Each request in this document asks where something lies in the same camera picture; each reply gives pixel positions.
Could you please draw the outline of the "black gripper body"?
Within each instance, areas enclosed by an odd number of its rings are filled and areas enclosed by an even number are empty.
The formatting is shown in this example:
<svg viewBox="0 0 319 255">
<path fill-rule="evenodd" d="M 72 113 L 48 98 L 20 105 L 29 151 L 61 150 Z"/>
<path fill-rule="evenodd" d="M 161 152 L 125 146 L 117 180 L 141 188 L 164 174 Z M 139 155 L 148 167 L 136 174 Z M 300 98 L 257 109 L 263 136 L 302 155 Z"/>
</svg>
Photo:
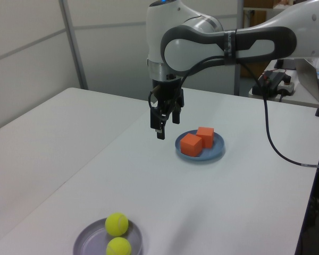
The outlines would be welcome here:
<svg viewBox="0 0 319 255">
<path fill-rule="evenodd" d="M 152 80 L 153 93 L 157 99 L 157 107 L 167 109 L 174 100 L 180 107 L 184 106 L 183 89 L 181 79 L 169 81 Z"/>
</svg>

